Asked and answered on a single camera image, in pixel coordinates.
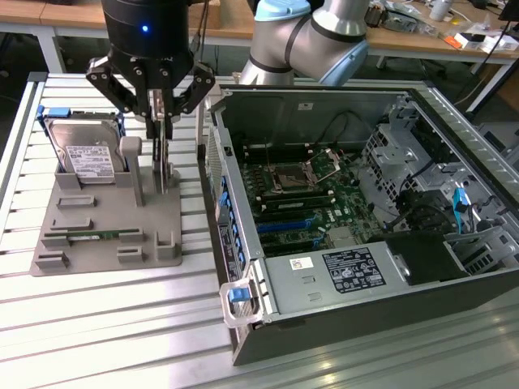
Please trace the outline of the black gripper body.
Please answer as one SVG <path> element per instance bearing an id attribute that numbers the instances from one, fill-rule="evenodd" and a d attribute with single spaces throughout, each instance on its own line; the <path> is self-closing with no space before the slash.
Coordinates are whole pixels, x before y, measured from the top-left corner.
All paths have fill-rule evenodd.
<path id="1" fill-rule="evenodd" d="M 161 92 L 164 115 L 182 111 L 173 90 L 194 64 L 187 1 L 103 1 L 109 61 L 134 87 L 137 102 Z"/>

